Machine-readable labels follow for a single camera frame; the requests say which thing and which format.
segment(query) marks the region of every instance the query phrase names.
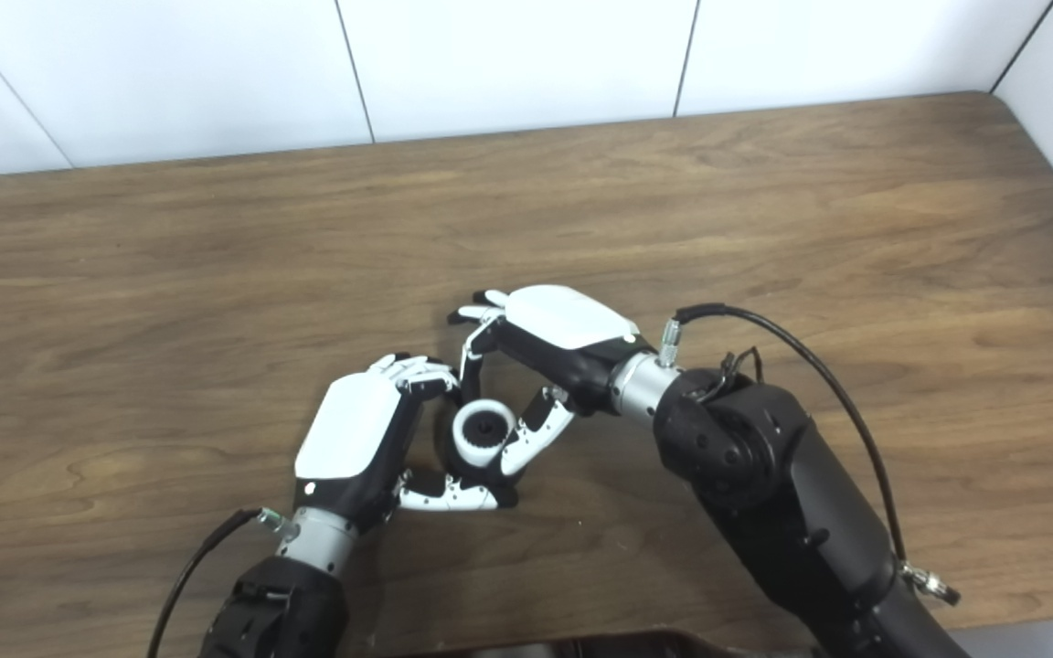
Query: black cable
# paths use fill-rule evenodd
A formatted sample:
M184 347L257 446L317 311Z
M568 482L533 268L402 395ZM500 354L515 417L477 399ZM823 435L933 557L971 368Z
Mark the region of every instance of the black cable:
M820 378L823 382L828 383L828 387L831 387L831 392L835 393L836 398L839 399L840 404L843 404L843 411L848 413L849 418L852 419L852 424L855 425L856 431L860 434L860 438L863 440L863 446L869 451L869 458L872 460L872 467L876 474L876 481L880 482L880 497L883 499L885 503L885 515L889 517L889 531L891 533L891 538L893 538L893 549L896 552L896 558L906 561L908 559L907 551L905 551L905 539L901 537L901 532L899 532L899 517L896 514L896 503L893 500L893 493L891 493L891 483L889 482L889 470L885 467L885 460L880 455L880 448L877 448L876 441L872 437L872 431L869 430L869 424L863 421L863 417L860 416L860 410L856 408L856 403L853 403L851 396L848 392L843 391L842 384L839 383L839 379L835 378L835 375L828 370L827 365L820 361L818 356L814 354L813 351L809 350L807 345L802 344L798 338L787 332L786 328L781 328L778 324L774 324L772 321L768 320L763 316L758 315L750 311L744 311L744 308L732 307L723 303L710 303L710 304L697 304L691 305L691 307L678 308L673 315L673 320L680 322L680 324L689 324L691 321L697 320L699 317L707 316L730 316L739 317L742 320L752 322L761 326L763 330L774 334L778 340L790 345L791 350L794 350L795 354L802 357L802 361L807 361L814 367L815 372L818 372Z
M181 591L184 589L184 583L193 575L193 571L197 570L201 558L204 558L205 554L210 553L210 551L217 549L218 544L222 543L222 540L230 537L235 530L241 529L247 521L258 516L260 512L262 512L261 507L257 510L239 510L232 514L230 519L222 521L217 529L214 529L213 533L210 533L210 536L197 547L196 553L193 554L190 561L184 563L184 570L181 570L177 582L173 583L173 587L168 591L168 597L164 600L162 611L157 617L157 625L154 626L154 636L148 640L147 658L157 658L157 650L160 649L160 641L164 635L164 626L168 624L168 617L173 614L173 606L177 604L177 599L179 599Z

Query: white cylindrical object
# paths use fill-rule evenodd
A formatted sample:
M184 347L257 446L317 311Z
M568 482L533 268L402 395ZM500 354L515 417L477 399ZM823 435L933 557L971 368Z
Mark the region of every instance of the white cylindrical object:
M486 437L473 434L473 431L471 436L465 436L468 422L471 422L473 425L474 419L481 421L481 415L493 416L492 421L494 422L497 420L505 422L504 433L501 433L501 436L490 437L493 440L481 440ZM506 442L506 437L510 437L510 431L514 430L514 427L515 415L501 401L485 398L473 400L471 403L457 410L457 415L454 416L453 440L457 446L457 454L469 465L483 467L494 459L495 455L500 453L502 444Z

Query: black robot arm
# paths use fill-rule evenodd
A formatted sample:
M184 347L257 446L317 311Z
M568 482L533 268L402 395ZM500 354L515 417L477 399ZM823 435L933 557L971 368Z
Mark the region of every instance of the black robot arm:
M791 393L717 371L661 397L661 462L686 479L761 591L833 658L968 658L920 603L889 532Z

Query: wood grain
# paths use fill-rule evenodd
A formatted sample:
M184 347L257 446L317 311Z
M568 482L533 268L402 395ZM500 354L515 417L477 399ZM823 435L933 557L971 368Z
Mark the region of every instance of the wood grain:
M453 358L448 311L532 282L652 337L694 302L776 318L872 422L912 556L966 593L939 619L1053 617L1053 172L967 94L0 177L0 657L141 653L201 537L287 506L331 379L393 350ZM686 341L689 363L763 345L874 491L772 338L718 321ZM513 404L538 384L486 372ZM532 463L517 510L400 513L364 544L347 654L652 627L807 641L612 418ZM273 546L247 530L214 553L163 654L193 655Z

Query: cable connector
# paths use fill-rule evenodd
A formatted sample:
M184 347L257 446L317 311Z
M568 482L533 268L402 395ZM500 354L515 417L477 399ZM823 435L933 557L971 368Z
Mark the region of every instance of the cable connector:
M954 591L953 587L946 584L945 580L940 579L939 575L933 574L933 572L920 570L919 566L914 566L906 561L899 563L899 574L925 596L943 600L950 605L960 603L960 592Z
M283 541L292 541L300 536L300 524L287 519L280 513L269 507L263 507L259 513L258 521L272 533L279 535Z
M675 317L670 317L668 323L664 323L664 333L661 334L661 351L656 355L656 365L661 367L676 365L678 344L681 344L681 324Z

